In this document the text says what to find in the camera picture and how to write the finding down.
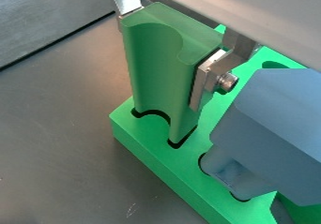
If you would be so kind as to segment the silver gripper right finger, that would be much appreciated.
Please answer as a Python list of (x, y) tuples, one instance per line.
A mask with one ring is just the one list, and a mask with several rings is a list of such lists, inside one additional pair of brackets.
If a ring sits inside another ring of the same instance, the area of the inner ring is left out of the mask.
[(258, 51), (256, 41), (234, 30), (227, 30), (222, 38), (222, 45), (227, 51), (216, 60), (207, 59), (196, 68), (189, 92), (189, 108), (196, 112), (200, 107), (203, 92), (222, 89), (230, 92), (238, 83), (238, 77), (231, 70), (244, 64)]

